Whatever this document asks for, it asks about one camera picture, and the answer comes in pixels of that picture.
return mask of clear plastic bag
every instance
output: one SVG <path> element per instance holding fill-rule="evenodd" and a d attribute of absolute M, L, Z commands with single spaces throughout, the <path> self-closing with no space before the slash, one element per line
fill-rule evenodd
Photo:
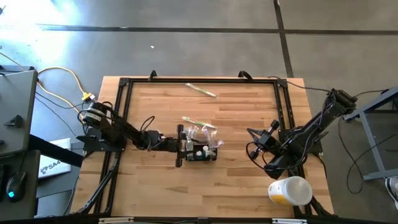
<path fill-rule="evenodd" d="M 207 130 L 207 127 L 204 126 L 201 131 L 205 134 L 210 149 L 218 148 L 224 144 L 223 140 L 216 141 L 217 130 L 209 131 Z"/>
<path fill-rule="evenodd" d="M 216 140 L 217 130 L 208 130 L 207 127 L 204 126 L 201 131 L 205 135 L 206 141 L 197 139 L 199 128 L 196 126 L 190 126 L 184 131 L 187 136 L 185 150 L 193 151 L 194 148 L 196 148 L 196 150 L 197 147 L 201 148 L 200 152 L 196 154 L 188 154 L 186 157 L 188 161 L 212 161 L 217 158 L 217 149 L 224 144 L 224 141 Z"/>

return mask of computer mouse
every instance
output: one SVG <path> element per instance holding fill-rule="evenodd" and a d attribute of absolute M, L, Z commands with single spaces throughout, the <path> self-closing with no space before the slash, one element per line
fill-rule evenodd
<path fill-rule="evenodd" d="M 18 171 L 7 182 L 6 195 L 11 202 L 17 202 L 25 195 L 26 172 Z"/>

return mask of desk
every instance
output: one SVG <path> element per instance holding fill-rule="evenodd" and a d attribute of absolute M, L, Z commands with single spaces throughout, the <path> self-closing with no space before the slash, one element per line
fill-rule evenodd
<path fill-rule="evenodd" d="M 115 101 L 119 79 L 104 77 L 99 101 Z M 303 85 L 301 78 L 289 81 Z M 274 180 L 258 169 L 245 151 L 246 143 L 252 141 L 246 128 L 268 128 L 278 117 L 273 87 L 255 83 L 198 86 L 219 97 L 206 96 L 181 83 L 135 83 L 127 120 L 140 127 L 154 115 L 156 119 L 149 129 L 174 137 L 178 124 L 191 125 L 181 116 L 214 124 L 218 127 L 217 138 L 225 142 L 217 161 L 184 161 L 181 168 L 175 168 L 175 154 L 138 151 L 128 144 L 121 158 L 112 216 L 293 217 L 292 207 L 273 204 L 268 198 L 267 188 Z M 292 85 L 289 93 L 296 125 L 303 125 L 311 118 L 307 94 Z M 103 157 L 103 152 L 94 152 L 84 160 L 72 212 L 82 207 L 97 187 Z M 266 156 L 267 161 L 271 158 L 270 154 Z M 304 168 L 314 195 L 333 213 L 322 164 L 309 156 Z M 102 208 L 108 189 L 104 192 Z"/>

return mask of black cable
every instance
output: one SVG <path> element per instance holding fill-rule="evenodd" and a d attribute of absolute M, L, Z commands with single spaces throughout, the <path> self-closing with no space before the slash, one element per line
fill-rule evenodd
<path fill-rule="evenodd" d="M 252 159 L 252 158 L 250 157 L 249 146 L 250 146 L 250 144 L 255 144 L 255 143 L 256 143 L 256 142 L 252 141 L 252 142 L 249 142 L 249 143 L 246 144 L 246 154 L 248 155 L 249 159 L 250 159 L 256 166 L 258 166 L 258 168 L 260 168 L 260 169 L 262 169 L 262 170 L 265 170 L 265 168 L 263 168 L 262 166 L 260 166 L 254 159 Z"/>
<path fill-rule="evenodd" d="M 370 91 L 364 91 L 364 92 L 362 92 L 362 93 L 358 93 L 357 95 L 355 95 L 354 97 L 359 97 L 359 96 L 361 96 L 362 94 L 365 94 L 365 93 L 375 93 L 375 92 L 381 92 L 381 91 L 384 91 L 384 90 L 370 90 Z M 357 163 L 356 163 L 356 160 L 353 158 L 353 156 L 351 155 L 351 153 L 349 153 L 349 151 L 348 151 L 348 149 L 347 149 L 347 147 L 346 147 L 346 144 L 344 143 L 344 141 L 343 141 L 343 137 L 341 136 L 341 120 L 343 119 L 343 117 L 342 116 L 340 116 L 340 118 L 339 118 L 339 120 L 338 120 L 338 123 L 337 123 L 337 133 L 338 133 L 338 137 L 339 137 L 339 139 L 340 139 L 340 141 L 341 141 L 341 144 L 343 145 L 343 148 L 344 148 L 344 150 L 347 152 L 347 154 L 348 154 L 348 156 L 351 158 L 351 160 L 353 161 L 353 164 L 351 165 L 351 166 L 353 166 L 353 165 L 355 165 L 356 166 L 356 168 L 358 169 L 358 172 L 359 172 L 359 174 L 360 174 L 360 176 L 361 176 L 361 178 L 362 178 L 362 172 L 360 171 L 360 169 L 359 169 L 359 167 L 358 167 L 358 165 L 357 165 Z M 347 175 L 347 181 L 346 181 L 346 184 L 347 184 L 347 188 L 348 188 L 348 190 L 352 193 L 352 194 L 358 194 L 358 193 L 360 193 L 361 191 L 362 191 L 362 188 L 363 188 L 363 183 L 361 184 L 361 187 L 360 187 L 360 189 L 357 191 L 357 192 L 353 192 L 350 188 L 349 188 L 349 185 L 348 185 L 348 176 L 349 176 L 349 174 Z"/>
<path fill-rule="evenodd" d="M 384 143 L 385 141 L 389 140 L 390 138 L 392 138 L 392 137 L 394 137 L 394 136 L 396 136 L 396 135 L 398 135 L 398 133 L 391 134 L 389 137 L 385 138 L 385 139 L 382 140 L 381 142 L 377 143 L 376 145 L 374 145 L 374 146 L 370 147 L 369 149 L 365 150 L 364 152 L 362 152 L 362 154 L 359 155 L 356 159 L 353 159 L 353 163 L 350 165 L 350 167 L 349 167 L 349 169 L 348 169 L 347 178 L 346 178 L 346 186 L 347 186 L 348 191 L 349 191 L 351 194 L 359 194 L 359 193 L 362 191 L 362 189 L 363 189 L 363 184 L 364 184 L 364 179 L 363 179 L 363 176 L 362 176 L 362 172 L 360 171 L 360 169 L 359 169 L 359 167 L 358 167 L 358 165 L 357 165 L 356 162 L 357 162 L 360 158 L 362 158 L 367 152 L 369 152 L 370 150 L 372 150 L 374 147 L 376 147 L 376 146 L 378 146 L 378 145 Z M 359 190 L 356 191 L 356 192 L 353 192 L 353 191 L 350 189 L 349 184 L 348 184 L 349 174 L 351 173 L 351 170 L 353 169 L 354 164 L 355 164 L 355 166 L 357 167 L 358 172 L 359 172 L 359 174 L 360 174 L 360 176 L 361 176 L 361 179 L 362 179 L 361 186 L 359 187 Z"/>
<path fill-rule="evenodd" d="M 67 108 L 67 107 L 64 107 L 64 106 L 61 106 L 61 105 L 55 103 L 54 101 L 48 99 L 47 97 L 41 95 L 40 93 L 37 93 L 37 92 L 36 92 L 36 94 L 38 94 L 38 95 L 41 96 L 42 98 L 45 98 L 46 100 L 48 100 L 49 102 L 51 102 L 51 103 L 54 104 L 55 106 L 59 106 L 59 107 L 61 107 L 61 108 L 63 108 L 63 109 L 73 109 L 73 108 L 76 108 L 77 106 L 80 106 L 80 105 L 82 105 L 82 107 L 83 107 L 83 104 L 85 103 L 85 102 L 83 102 L 83 103 L 80 103 L 80 104 L 78 104 L 78 105 L 71 106 L 71 107 L 68 107 L 68 108 Z"/>
<path fill-rule="evenodd" d="M 21 164 L 19 165 L 19 172 L 22 170 L 22 165 L 24 164 L 25 157 L 26 157 L 26 151 L 24 152 L 24 155 L 22 156 Z"/>
<path fill-rule="evenodd" d="M 314 129 L 314 130 L 310 133 L 310 135 L 308 135 L 308 138 L 307 138 L 307 140 L 305 141 L 304 150 L 303 150 L 303 154 L 302 154 L 301 158 L 300 158 L 293 166 L 291 166 L 291 167 L 278 167 L 278 168 L 276 168 L 276 170 L 289 170 L 289 169 L 294 169 L 294 168 L 300 166 L 301 164 L 303 164 L 303 163 L 307 160 L 307 157 L 308 157 L 308 156 L 307 156 L 307 152 L 308 152 L 308 150 L 312 147 L 312 144 L 313 144 L 313 142 L 311 142 L 311 146 L 308 147 L 308 149 L 307 149 L 308 140 L 310 139 L 310 137 L 314 134 L 314 132 L 315 132 L 316 130 L 317 130 L 317 129 Z"/>
<path fill-rule="evenodd" d="M 85 105 L 85 103 L 87 103 L 86 101 L 83 101 L 83 103 L 81 104 L 81 109 L 84 110 L 85 108 L 83 107 Z"/>
<path fill-rule="evenodd" d="M 150 124 L 152 124 L 152 122 L 155 120 L 155 116 L 150 116 L 149 118 L 147 118 L 144 122 L 143 122 L 143 124 L 141 125 L 141 128 L 139 129 L 139 131 L 140 132 L 143 132 L 143 131 L 145 131 L 147 128 L 148 128 L 148 126 L 150 125 Z M 149 121 L 149 124 L 143 129 L 142 127 L 144 127 L 144 124 L 146 124 L 146 122 L 148 122 Z"/>
<path fill-rule="evenodd" d="M 261 155 L 261 157 L 262 157 L 262 160 L 264 161 L 264 163 L 266 164 L 266 165 L 268 165 L 268 163 L 267 163 L 267 161 L 266 161 L 266 159 L 264 158 L 264 154 L 265 154 L 266 152 L 264 151 L 264 152 L 262 152 L 262 155 Z"/>
<path fill-rule="evenodd" d="M 299 85 L 297 85 L 297 84 L 294 84 L 294 83 L 292 83 L 292 82 L 289 82 L 289 81 L 287 81 L 287 80 L 281 79 L 281 78 L 276 77 L 276 76 L 270 76 L 270 77 L 267 77 L 267 78 L 276 78 L 276 79 L 278 79 L 278 80 L 282 80 L 283 82 L 292 84 L 293 86 L 296 86 L 296 87 L 299 87 L 299 88 L 302 88 L 302 89 L 306 89 L 306 90 L 318 90 L 318 91 L 325 91 L 325 92 L 331 93 L 330 90 L 326 90 L 326 89 L 322 89 L 322 88 L 314 88 L 314 87 L 299 86 Z"/>
<path fill-rule="evenodd" d="M 85 128 L 85 125 L 84 125 L 83 123 L 81 123 L 81 127 L 83 128 L 83 133 L 84 133 L 85 135 L 87 135 L 88 126 Z"/>
<path fill-rule="evenodd" d="M 318 160 L 322 163 L 323 170 L 325 171 L 325 177 L 328 178 L 328 173 L 327 173 L 327 171 L 326 171 L 326 166 L 325 166 L 325 163 L 324 163 L 323 159 L 322 159 L 318 154 L 316 154 L 316 153 L 313 153 L 313 155 L 314 155 L 316 158 L 318 158 Z"/>
<path fill-rule="evenodd" d="M 36 96 L 35 96 L 36 100 L 38 100 L 39 102 L 41 102 L 45 107 L 47 107 L 53 114 L 55 114 L 70 130 L 70 132 L 72 132 L 72 134 L 74 136 L 77 136 L 73 131 L 72 128 L 56 113 L 54 112 L 53 109 L 51 109 L 49 106 L 47 106 L 45 103 L 43 103 L 43 101 L 39 100 Z"/>
<path fill-rule="evenodd" d="M 111 102 L 109 102 L 109 101 L 102 102 L 102 104 L 109 104 L 113 108 L 113 104 Z"/>
<path fill-rule="evenodd" d="M 68 203 L 67 203 L 67 207 L 65 208 L 65 211 L 63 212 L 63 215 L 66 215 L 67 212 L 68 212 L 68 208 L 69 208 L 69 206 L 70 206 L 70 204 L 72 202 L 72 198 L 75 195 L 75 190 L 76 190 L 76 185 L 77 185 L 77 180 L 78 179 L 79 179 L 79 176 L 76 178 L 75 184 L 73 184 L 72 192 L 70 193 L 70 197 L 69 197 L 69 200 L 68 200 Z"/>
<path fill-rule="evenodd" d="M 330 96 L 327 96 L 327 97 L 325 98 L 325 100 L 323 101 L 322 109 L 321 109 L 321 115 L 320 115 L 320 119 L 319 119 L 318 126 L 321 125 L 322 116 L 323 116 L 323 113 L 325 112 L 326 103 L 327 103 L 327 100 L 328 100 L 329 97 L 330 97 Z M 292 139 L 287 139 L 287 140 L 279 147 L 278 150 L 281 150 L 288 142 L 293 141 L 294 139 L 296 139 L 297 137 L 299 137 L 299 136 L 301 136 L 301 135 L 303 135 L 303 134 L 305 134 L 305 133 L 304 133 L 304 132 L 301 132 L 301 133 L 296 134 Z"/>
<path fill-rule="evenodd" d="M 188 222 L 196 223 L 197 220 L 183 220 L 183 221 L 175 222 L 175 223 L 173 223 L 173 224 L 188 223 Z"/>

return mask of wire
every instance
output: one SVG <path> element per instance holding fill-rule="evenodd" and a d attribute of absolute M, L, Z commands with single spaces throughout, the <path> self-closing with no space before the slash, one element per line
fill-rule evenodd
<path fill-rule="evenodd" d="M 72 128 L 56 113 L 54 112 L 53 109 L 51 109 L 49 106 L 47 106 L 45 103 L 43 103 L 43 101 L 39 100 L 36 96 L 35 96 L 36 100 L 38 100 L 39 102 L 41 102 L 45 107 L 47 107 L 53 114 L 55 114 L 70 130 L 70 132 L 72 132 L 72 134 L 74 136 L 77 136 L 73 131 Z"/>
<path fill-rule="evenodd" d="M 264 152 L 262 152 L 262 155 L 261 155 L 261 157 L 262 157 L 262 160 L 264 161 L 264 163 L 266 164 L 266 165 L 268 165 L 268 163 L 267 163 L 267 161 L 266 161 L 266 159 L 264 158 L 264 154 L 265 154 L 266 152 L 264 151 Z"/>
<path fill-rule="evenodd" d="M 362 93 L 358 93 L 357 95 L 355 95 L 354 97 L 359 97 L 359 96 L 361 96 L 361 95 L 363 95 L 363 94 L 365 94 L 365 93 L 375 93 L 375 92 L 381 92 L 381 91 L 384 91 L 384 90 L 370 90 L 370 91 L 364 91 L 364 92 L 362 92 Z M 339 139 L 340 139 L 340 141 L 341 141 L 341 144 L 343 145 L 343 148 L 344 148 L 344 150 L 347 152 L 347 154 L 348 154 L 348 156 L 351 158 L 351 160 L 353 161 L 353 164 L 351 165 L 351 166 L 356 166 L 356 168 L 358 169 L 358 172 L 359 172 L 359 174 L 360 174 L 360 176 L 361 176 L 361 178 L 362 178 L 362 172 L 360 171 L 360 169 L 359 169 L 359 166 L 357 165 L 357 163 L 356 163 L 356 160 L 354 159 L 354 157 L 351 155 L 351 153 L 349 153 L 349 151 L 348 151 L 348 149 L 347 149 L 347 147 L 346 147 L 346 144 L 344 143 L 344 140 L 343 140 L 343 137 L 342 137 L 342 135 L 341 135 L 341 120 L 343 119 L 343 117 L 342 116 L 340 116 L 340 119 L 338 120 L 338 123 L 337 123 L 337 133 L 338 133 L 338 137 L 339 137 Z M 352 194 L 359 194 L 361 191 L 362 191 L 362 188 L 363 188 L 363 182 L 361 183 L 361 186 L 360 186 L 360 189 L 357 191 L 357 192 L 353 192 L 351 189 L 350 189 L 350 187 L 349 187 L 349 185 L 348 185 L 348 176 L 349 176 L 349 173 L 347 174 L 347 181 L 346 181 L 346 184 L 347 184 L 347 188 L 348 188 L 348 190 L 352 193 Z"/>
<path fill-rule="evenodd" d="M 152 124 L 152 122 L 155 120 L 155 116 L 150 116 L 149 118 L 147 118 L 144 122 L 143 122 L 143 124 L 141 125 L 141 128 L 139 129 L 139 131 L 140 132 L 143 132 L 143 131 L 145 131 L 147 128 L 148 128 L 148 126 L 150 125 L 150 124 Z M 148 122 L 149 121 L 149 124 L 147 125 L 147 126 L 145 126 L 145 128 L 143 129 L 142 127 L 144 127 L 144 124 L 146 124 L 146 122 Z"/>
<path fill-rule="evenodd" d="M 50 95 L 52 95 L 52 96 L 55 96 L 55 97 L 57 97 L 58 99 L 63 100 L 64 102 L 66 102 L 67 104 L 69 104 L 71 107 L 73 107 L 73 109 L 74 109 L 77 113 L 79 113 L 79 111 L 78 111 L 76 108 L 74 108 L 74 106 L 73 106 L 69 101 L 67 101 L 66 99 L 62 98 L 61 96 L 58 96 L 57 94 L 54 94 L 54 93 L 52 93 L 52 92 L 50 92 L 50 91 L 47 91 L 39 82 L 37 82 L 37 84 L 38 84 L 38 86 L 39 86 L 44 92 L 46 92 L 46 93 L 48 93 L 48 94 L 50 94 Z"/>
<path fill-rule="evenodd" d="M 25 161 L 25 157 L 26 157 L 26 151 L 24 152 L 24 155 L 23 155 L 23 157 L 22 157 L 22 160 L 21 160 L 21 164 L 19 165 L 19 172 L 22 170 L 22 165 L 24 164 L 24 161 Z"/>
<path fill-rule="evenodd" d="M 329 97 L 331 97 L 331 96 L 328 95 L 328 96 L 325 98 L 325 100 L 323 101 L 322 109 L 321 109 L 321 115 L 320 115 L 320 119 L 319 119 L 318 126 L 321 125 L 322 118 L 323 118 L 323 113 L 324 113 L 325 110 L 326 110 L 326 103 L 327 103 L 327 100 L 329 99 Z M 296 139 L 297 137 L 299 137 L 299 136 L 301 136 L 301 135 L 303 135 L 303 134 L 305 134 L 305 133 L 304 133 L 304 132 L 301 132 L 301 133 L 296 134 L 292 139 L 290 139 L 290 138 L 289 138 L 289 139 L 286 139 L 286 141 L 279 147 L 278 150 L 281 150 L 287 143 L 293 141 L 294 139 Z"/>
<path fill-rule="evenodd" d="M 267 170 L 267 169 L 263 168 L 262 166 L 260 166 L 260 165 L 259 165 L 254 159 L 252 159 L 252 157 L 250 156 L 250 153 L 249 153 L 249 146 L 250 146 L 251 144 L 255 144 L 255 145 L 259 144 L 259 145 L 262 145 L 262 146 L 264 146 L 264 145 L 261 144 L 261 143 L 259 143 L 259 142 L 254 142 L 254 141 L 249 142 L 249 143 L 246 144 L 246 154 L 248 155 L 249 159 L 250 159 L 256 166 L 258 166 L 258 168 L 260 168 L 260 169 L 262 169 L 262 170 Z"/>
<path fill-rule="evenodd" d="M 326 171 L 326 166 L 325 166 L 325 163 L 323 162 L 323 159 L 322 159 L 318 154 L 316 154 L 316 153 L 313 153 L 313 155 L 314 155 L 316 158 L 318 158 L 319 161 L 322 163 L 323 170 L 325 171 L 325 177 L 328 178 L 328 173 L 327 173 L 327 171 Z"/>
<path fill-rule="evenodd" d="M 322 110 L 321 110 L 321 115 L 320 115 L 320 119 L 319 119 L 319 123 L 318 123 L 318 128 L 320 127 L 320 125 L 321 125 L 321 123 L 322 123 L 322 118 L 323 118 L 322 115 L 323 115 L 323 113 L 325 112 L 325 110 L 326 110 L 326 108 L 327 108 L 326 103 L 327 103 L 329 97 L 331 97 L 331 96 L 334 97 L 334 94 L 331 93 L 331 95 L 328 95 L 328 96 L 325 98 L 325 100 L 323 101 Z M 289 170 L 289 169 L 294 169 L 294 168 L 296 168 L 296 167 L 302 165 L 302 164 L 307 160 L 307 157 L 308 157 L 308 156 L 307 156 L 307 152 L 311 149 L 312 144 L 313 144 L 313 141 L 312 141 L 312 142 L 311 142 L 311 146 L 307 148 L 308 140 L 312 137 L 312 135 L 314 134 L 314 132 L 315 132 L 316 130 L 317 130 L 317 128 L 315 128 L 315 129 L 308 135 L 307 140 L 305 141 L 305 145 L 304 145 L 304 149 L 303 149 L 303 154 L 302 154 L 301 158 L 300 158 L 293 166 L 291 166 L 291 167 L 278 167 L 278 168 L 276 168 L 276 170 Z M 293 139 L 295 139 L 296 137 L 298 137 L 298 136 L 300 136 L 300 135 L 302 135 L 302 134 L 304 134 L 304 132 L 298 133 L 297 135 L 294 136 Z M 281 147 L 279 148 L 279 150 L 282 148 L 282 146 L 284 146 L 286 143 L 288 143 L 288 141 L 290 141 L 290 140 L 289 140 L 289 139 L 286 140 L 286 141 L 281 145 Z"/>
<path fill-rule="evenodd" d="M 55 103 L 54 101 L 48 99 L 47 97 L 41 95 L 40 93 L 37 93 L 37 92 L 36 92 L 36 94 L 38 94 L 38 95 L 41 96 L 42 98 L 45 98 L 46 100 L 48 100 L 49 102 L 51 102 L 51 103 L 54 104 L 55 106 L 61 107 L 61 108 L 63 108 L 63 109 L 72 109 L 72 108 L 76 108 L 77 106 L 80 106 L 80 105 L 83 105 L 83 104 L 86 103 L 86 102 L 84 101 L 84 102 L 82 102 L 82 103 L 80 103 L 80 104 L 78 104 L 78 105 L 75 105 L 75 106 L 72 106 L 72 107 L 68 107 L 68 108 L 67 108 L 67 107 L 64 107 L 64 106 L 61 106 L 61 105 Z"/>
<path fill-rule="evenodd" d="M 279 77 L 276 77 L 276 76 L 270 76 L 270 77 L 267 77 L 267 78 L 276 78 L 276 79 L 278 79 L 278 80 L 282 80 L 283 82 L 286 82 L 286 83 L 292 84 L 293 86 L 296 86 L 296 87 L 299 87 L 299 88 L 302 88 L 302 89 L 306 89 L 306 90 L 318 90 L 318 91 L 325 91 L 325 92 L 331 93 L 331 91 L 330 91 L 330 90 L 326 90 L 326 89 L 322 89 L 322 88 L 314 88 L 314 87 L 304 87 L 304 86 L 299 86 L 299 85 L 297 85 L 297 84 L 294 84 L 294 83 L 292 83 L 292 82 L 290 82 L 290 81 L 287 81 L 287 80 L 281 79 L 281 78 L 279 78 Z"/>
<path fill-rule="evenodd" d="M 109 102 L 109 101 L 102 102 L 102 104 L 109 104 L 113 108 L 113 104 L 111 102 Z"/>
<path fill-rule="evenodd" d="M 183 220 L 183 221 L 175 222 L 175 223 L 173 223 L 173 224 L 187 223 L 187 222 L 196 223 L 196 222 L 197 222 L 197 220 Z"/>
<path fill-rule="evenodd" d="M 1 52 L 0 52 L 0 54 L 3 55 L 3 56 L 5 56 L 8 60 L 14 62 L 16 65 L 18 65 L 18 66 L 22 69 L 22 71 L 25 71 L 25 72 L 26 72 L 26 69 L 24 69 L 24 67 L 22 67 L 22 65 L 18 64 L 18 62 L 14 61 L 13 59 L 11 59 L 10 57 L 8 57 L 7 55 L 5 55 L 5 54 L 3 54 L 3 53 L 1 53 Z"/>
<path fill-rule="evenodd" d="M 22 65 L 20 65 L 19 63 L 17 63 L 15 60 L 11 59 L 10 57 L 8 57 L 7 55 L 5 55 L 5 54 L 3 54 L 3 53 L 1 53 L 1 52 L 0 52 L 0 54 L 3 55 L 4 57 L 6 57 L 7 59 L 9 59 L 10 61 L 14 62 L 14 63 L 15 63 L 16 65 L 18 65 L 23 71 L 26 71 L 26 69 L 24 69 L 24 67 L 22 67 Z M 69 69 L 67 69 L 67 68 L 58 67 L 58 66 L 55 66 L 55 67 L 48 67 L 48 68 L 45 68 L 45 69 L 39 71 L 39 72 L 38 72 L 38 75 L 40 75 L 42 72 L 44 72 L 44 71 L 46 71 L 46 70 L 56 69 L 56 68 L 59 68 L 59 69 L 62 69 L 62 70 L 66 70 L 66 71 L 70 72 L 70 73 L 75 77 L 75 79 L 76 79 L 76 81 L 77 81 L 77 84 L 78 84 L 78 86 L 79 86 L 79 89 L 80 89 L 80 91 L 83 93 L 83 97 L 84 97 L 85 95 L 87 95 L 87 93 L 85 93 L 85 92 L 83 91 L 83 89 L 81 88 L 79 79 L 77 78 L 76 74 L 75 74 L 73 71 L 71 71 L 71 70 L 69 70 Z M 48 94 L 50 94 L 50 95 L 52 95 L 52 96 L 55 96 L 55 97 L 57 97 L 58 99 L 63 100 L 64 102 L 68 103 L 77 113 L 79 113 L 79 111 L 78 111 L 76 108 L 74 108 L 74 106 L 73 106 L 68 100 L 62 98 L 61 96 L 58 96 L 57 94 L 54 94 L 54 93 L 52 93 L 52 92 L 46 90 L 46 89 L 39 83 L 39 81 L 37 81 L 37 84 L 38 84 L 38 86 L 39 86 L 44 92 L 46 92 L 46 93 L 48 93 Z"/>
<path fill-rule="evenodd" d="M 45 72 L 47 70 L 51 70 L 51 69 L 62 69 L 62 70 L 70 72 L 75 77 L 77 85 L 79 86 L 79 89 L 80 89 L 81 93 L 83 94 L 83 96 L 87 95 L 87 93 L 83 91 L 83 89 L 82 89 L 82 87 L 80 85 L 80 81 L 77 78 L 77 75 L 73 71 L 71 71 L 70 69 L 67 69 L 67 68 L 64 68 L 64 67 L 60 67 L 60 66 L 53 66 L 53 67 L 48 67 L 48 68 L 45 68 L 45 69 L 39 71 L 38 74 L 40 75 L 41 73 L 43 73 L 43 72 Z"/>
<path fill-rule="evenodd" d="M 385 141 L 389 140 L 390 138 L 392 138 L 392 137 L 394 137 L 394 136 L 396 136 L 396 135 L 398 135 L 398 133 L 396 133 L 396 134 L 391 134 L 389 137 L 385 138 L 385 139 L 382 140 L 381 142 L 377 143 L 376 145 L 374 145 L 374 146 L 370 147 L 369 149 L 365 150 L 364 152 L 362 152 L 361 155 L 359 155 L 355 160 L 353 160 L 353 163 L 351 164 L 351 166 L 350 166 L 349 169 L 348 169 L 347 178 L 346 178 L 346 186 L 347 186 L 347 189 L 349 190 L 349 192 L 350 192 L 351 194 L 359 194 L 359 193 L 361 193 L 361 191 L 362 191 L 362 189 L 363 189 L 363 184 L 364 184 L 364 179 L 363 179 L 362 172 L 360 171 L 360 169 L 359 169 L 359 167 L 358 167 L 358 165 L 357 165 L 356 162 L 357 162 L 360 158 L 362 158 L 367 152 L 369 152 L 370 150 L 372 150 L 374 147 L 376 147 L 376 146 L 378 146 L 378 145 L 384 143 Z M 353 169 L 354 165 L 357 167 L 358 172 L 359 172 L 359 174 L 360 174 L 360 176 L 361 176 L 361 179 L 362 179 L 361 185 L 360 185 L 360 187 L 359 187 L 359 190 L 357 190 L 356 192 L 353 192 L 353 191 L 350 189 L 349 183 L 348 183 L 349 174 L 351 173 L 351 170 Z"/>
<path fill-rule="evenodd" d="M 68 212 L 68 209 L 70 207 L 70 204 L 72 202 L 72 198 L 75 195 L 75 190 L 76 190 L 76 185 L 77 185 L 77 180 L 79 179 L 79 176 L 76 178 L 75 183 L 73 184 L 72 192 L 70 193 L 70 197 L 67 203 L 67 207 L 65 208 L 65 211 L 63 212 L 63 215 L 66 215 Z"/>

